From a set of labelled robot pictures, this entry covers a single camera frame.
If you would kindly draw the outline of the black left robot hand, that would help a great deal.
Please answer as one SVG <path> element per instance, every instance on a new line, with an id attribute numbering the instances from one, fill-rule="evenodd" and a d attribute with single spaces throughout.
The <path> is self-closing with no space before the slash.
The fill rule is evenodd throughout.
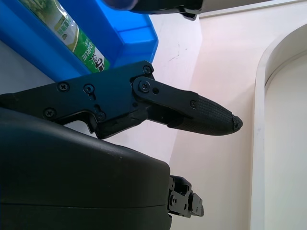
<path id="1" fill-rule="evenodd" d="M 130 11 L 147 15 L 178 13 L 194 21 L 202 13 L 203 6 L 203 0 L 139 0 Z"/>

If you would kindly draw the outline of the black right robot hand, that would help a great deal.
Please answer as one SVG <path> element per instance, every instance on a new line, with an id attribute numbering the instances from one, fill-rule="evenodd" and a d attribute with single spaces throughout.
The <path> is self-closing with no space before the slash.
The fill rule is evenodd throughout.
<path id="1" fill-rule="evenodd" d="M 168 230 L 173 215 L 203 216 L 167 163 L 106 139 L 145 120 L 211 136 L 242 120 L 153 70 L 142 61 L 1 95 L 1 229 Z"/>

